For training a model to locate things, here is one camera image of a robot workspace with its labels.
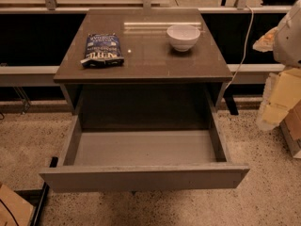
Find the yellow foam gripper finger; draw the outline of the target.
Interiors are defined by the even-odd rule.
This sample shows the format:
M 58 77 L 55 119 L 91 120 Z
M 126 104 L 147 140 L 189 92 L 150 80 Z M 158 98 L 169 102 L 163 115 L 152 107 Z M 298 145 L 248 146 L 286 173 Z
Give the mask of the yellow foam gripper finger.
M 258 52 L 270 52 L 273 50 L 273 44 L 277 28 L 274 27 L 262 35 L 258 40 L 255 41 L 252 48 Z
M 292 68 L 266 79 L 256 123 L 260 130 L 279 126 L 301 100 L 301 70 Z

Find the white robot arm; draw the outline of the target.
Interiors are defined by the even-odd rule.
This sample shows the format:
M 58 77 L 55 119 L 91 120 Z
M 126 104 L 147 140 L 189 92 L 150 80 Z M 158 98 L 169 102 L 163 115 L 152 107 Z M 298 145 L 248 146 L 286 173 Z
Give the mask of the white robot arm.
M 273 52 L 274 60 L 285 66 L 279 73 L 270 73 L 265 82 L 256 123 L 262 131 L 279 126 L 301 100 L 301 0 L 254 44 L 259 52 Z

